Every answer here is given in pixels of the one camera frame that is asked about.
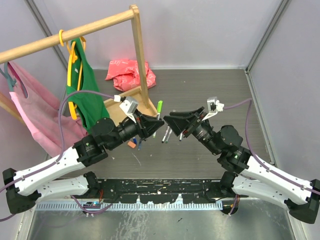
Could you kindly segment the white pen black tip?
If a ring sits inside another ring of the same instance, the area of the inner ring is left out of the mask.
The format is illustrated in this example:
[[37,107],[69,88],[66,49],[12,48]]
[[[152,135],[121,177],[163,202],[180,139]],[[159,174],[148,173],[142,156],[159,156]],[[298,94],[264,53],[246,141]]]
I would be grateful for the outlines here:
[[170,130],[170,127],[167,126],[166,131],[165,131],[165,133],[164,133],[164,136],[163,136],[163,138],[162,138],[162,140],[161,140],[161,143],[164,143],[164,142],[165,142],[166,137],[167,137],[167,135],[168,135],[168,133],[169,133],[169,130]]

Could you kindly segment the light green pen cap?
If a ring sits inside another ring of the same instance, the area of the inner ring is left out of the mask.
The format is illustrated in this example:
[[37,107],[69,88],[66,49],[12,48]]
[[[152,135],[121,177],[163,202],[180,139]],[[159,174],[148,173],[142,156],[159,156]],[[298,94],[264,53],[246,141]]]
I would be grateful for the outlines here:
[[159,100],[157,103],[157,113],[160,114],[162,112],[163,101]]

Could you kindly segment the long white green pen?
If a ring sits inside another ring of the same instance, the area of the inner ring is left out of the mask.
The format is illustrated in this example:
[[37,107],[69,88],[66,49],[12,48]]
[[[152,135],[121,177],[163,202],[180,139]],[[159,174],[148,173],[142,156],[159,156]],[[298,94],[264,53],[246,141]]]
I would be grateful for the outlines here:
[[168,133],[167,133],[166,138],[165,138],[165,143],[168,143],[171,134],[172,134],[172,129],[169,127],[168,128]]

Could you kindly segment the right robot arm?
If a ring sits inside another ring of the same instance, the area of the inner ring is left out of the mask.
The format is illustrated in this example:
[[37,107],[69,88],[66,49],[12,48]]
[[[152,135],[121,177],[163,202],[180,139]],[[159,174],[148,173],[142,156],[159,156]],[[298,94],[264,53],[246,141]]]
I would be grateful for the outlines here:
[[203,107],[189,112],[171,112],[164,117],[174,134],[192,135],[226,170],[219,184],[225,197],[250,196],[282,207],[295,219],[314,224],[320,208],[320,181],[293,176],[258,157],[250,147],[242,146],[243,138],[232,125],[213,130],[209,118],[225,109],[212,103],[209,112]]

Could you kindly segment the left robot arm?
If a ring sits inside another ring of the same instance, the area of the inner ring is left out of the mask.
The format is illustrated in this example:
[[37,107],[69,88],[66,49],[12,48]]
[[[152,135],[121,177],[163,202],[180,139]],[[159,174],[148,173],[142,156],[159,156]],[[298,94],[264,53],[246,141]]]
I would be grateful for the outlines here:
[[6,201],[12,215],[23,213],[44,200],[67,195],[95,198],[100,193],[96,175],[90,171],[70,180],[60,177],[89,167],[108,157],[111,151],[135,136],[141,140],[151,137],[164,125],[162,119],[135,111],[135,119],[126,117],[119,125],[110,118],[102,118],[91,133],[53,157],[31,168],[16,171],[8,168],[2,177]]

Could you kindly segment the blue pen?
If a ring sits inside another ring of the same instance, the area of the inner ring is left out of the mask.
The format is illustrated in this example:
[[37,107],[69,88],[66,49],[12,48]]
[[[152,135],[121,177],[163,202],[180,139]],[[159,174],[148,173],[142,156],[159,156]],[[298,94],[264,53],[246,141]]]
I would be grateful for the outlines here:
[[141,150],[141,148],[142,148],[142,139],[139,139],[139,143],[138,143],[138,151],[140,151]]

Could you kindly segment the orange eraser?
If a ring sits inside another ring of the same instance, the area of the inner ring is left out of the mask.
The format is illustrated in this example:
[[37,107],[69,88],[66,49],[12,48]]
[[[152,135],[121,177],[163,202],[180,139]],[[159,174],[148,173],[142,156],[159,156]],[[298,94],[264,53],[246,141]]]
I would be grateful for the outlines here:
[[135,144],[134,142],[132,142],[132,141],[129,141],[129,142],[127,143],[127,145],[128,145],[129,147],[133,148],[133,149],[136,147],[136,144]]

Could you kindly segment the red patterned cloth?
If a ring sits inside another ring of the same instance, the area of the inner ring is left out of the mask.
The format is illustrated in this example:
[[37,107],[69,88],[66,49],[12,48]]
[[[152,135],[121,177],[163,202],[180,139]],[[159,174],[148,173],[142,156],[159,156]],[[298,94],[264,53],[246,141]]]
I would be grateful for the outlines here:
[[105,80],[112,80],[114,88],[122,92],[140,86],[138,62],[130,59],[110,61]]

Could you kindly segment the green tank top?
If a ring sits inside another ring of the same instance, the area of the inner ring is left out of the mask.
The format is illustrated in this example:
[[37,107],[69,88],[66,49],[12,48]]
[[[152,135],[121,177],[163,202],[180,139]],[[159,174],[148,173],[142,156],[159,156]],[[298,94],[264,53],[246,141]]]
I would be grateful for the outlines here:
[[102,118],[110,116],[103,98],[91,93],[99,92],[94,71],[87,61],[85,54],[86,40],[79,37],[67,46],[69,52],[67,66],[66,92],[80,92],[68,98],[68,109],[71,118],[81,119],[83,128],[90,134],[91,128]]

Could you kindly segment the pink shirt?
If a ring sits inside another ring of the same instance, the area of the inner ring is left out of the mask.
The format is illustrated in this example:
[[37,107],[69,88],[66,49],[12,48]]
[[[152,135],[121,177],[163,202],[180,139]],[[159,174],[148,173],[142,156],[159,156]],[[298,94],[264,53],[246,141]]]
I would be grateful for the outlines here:
[[33,139],[55,157],[62,150],[58,124],[60,100],[24,68],[8,63],[8,74],[16,80],[9,92]]

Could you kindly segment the grey blue hanger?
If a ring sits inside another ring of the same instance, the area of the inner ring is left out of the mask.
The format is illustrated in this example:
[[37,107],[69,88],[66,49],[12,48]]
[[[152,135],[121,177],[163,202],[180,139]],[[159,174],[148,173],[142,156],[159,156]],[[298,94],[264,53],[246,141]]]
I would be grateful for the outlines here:
[[22,89],[22,92],[24,94],[24,97],[25,98],[28,97],[28,91],[27,91],[24,83],[22,82],[22,80],[20,79],[20,77],[18,76],[18,74],[16,73],[16,71],[14,70],[14,68],[11,66],[11,64],[9,62],[5,62],[3,64],[3,69],[0,69],[0,73],[6,79],[9,90],[11,92],[14,91],[14,87],[16,87],[17,82],[19,82],[21,89]]

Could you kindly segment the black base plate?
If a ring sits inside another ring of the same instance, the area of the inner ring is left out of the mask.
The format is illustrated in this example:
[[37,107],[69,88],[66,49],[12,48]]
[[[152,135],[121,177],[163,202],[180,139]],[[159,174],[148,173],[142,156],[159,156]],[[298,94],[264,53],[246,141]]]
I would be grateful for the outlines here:
[[102,179],[77,199],[99,199],[106,203],[164,204],[175,203],[182,197],[183,204],[215,203],[235,194],[223,190],[213,179]]

